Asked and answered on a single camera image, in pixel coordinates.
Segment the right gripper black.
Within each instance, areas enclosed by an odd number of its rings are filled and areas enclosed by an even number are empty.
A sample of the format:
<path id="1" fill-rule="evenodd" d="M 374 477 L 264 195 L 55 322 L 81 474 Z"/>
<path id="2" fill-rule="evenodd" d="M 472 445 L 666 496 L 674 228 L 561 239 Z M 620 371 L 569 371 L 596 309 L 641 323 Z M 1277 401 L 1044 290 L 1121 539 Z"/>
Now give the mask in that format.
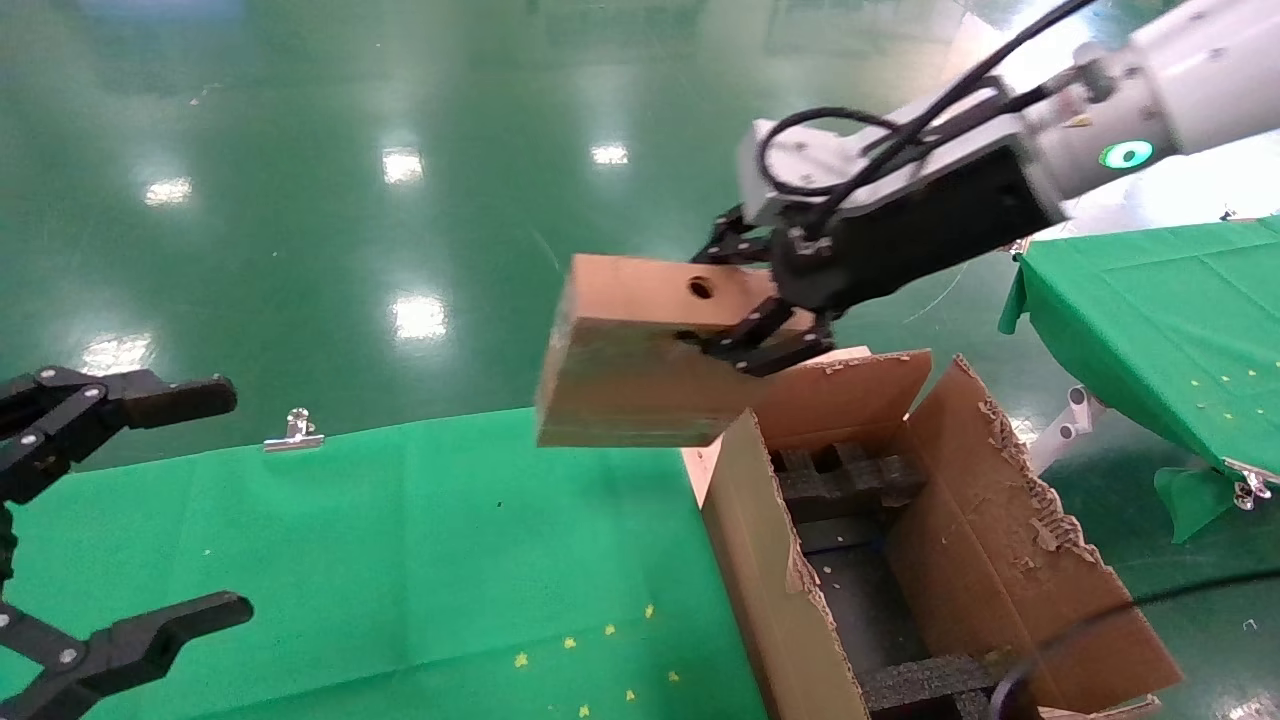
<path id="1" fill-rule="evenodd" d="M 1051 223 L 1009 146 L 991 149 L 873 211 L 837 220 L 831 246 L 813 255 L 799 252 L 780 236 L 772 261 L 774 227 L 749 222 L 742 206 L 733 205 L 713 222 L 698 263 L 772 263 L 782 299 L 765 299 L 728 329 L 691 332 L 690 345 L 744 375 L 773 375 L 835 350 L 835 314 L 890 296 Z M 799 307 L 814 313 L 810 325 L 783 337 L 783 325 Z"/>

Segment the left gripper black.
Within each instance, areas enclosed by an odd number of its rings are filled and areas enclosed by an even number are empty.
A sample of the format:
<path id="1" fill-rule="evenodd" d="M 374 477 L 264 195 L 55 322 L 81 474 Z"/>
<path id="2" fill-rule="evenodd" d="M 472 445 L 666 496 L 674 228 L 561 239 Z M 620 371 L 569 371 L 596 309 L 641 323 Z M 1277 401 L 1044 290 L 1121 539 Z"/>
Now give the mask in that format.
<path id="1" fill-rule="evenodd" d="M 123 430 L 220 416 L 237 404 L 224 375 L 172 383 L 148 369 L 90 375 L 46 366 L 3 383 L 1 591 L 19 544 L 6 503 L 33 501 Z M 41 666 L 3 701 L 1 716 L 82 719 L 101 700 L 165 678 L 186 644 L 250 621 L 253 605 L 216 592 L 118 620 L 83 641 L 10 603 L 1 616 L 3 647 Z"/>

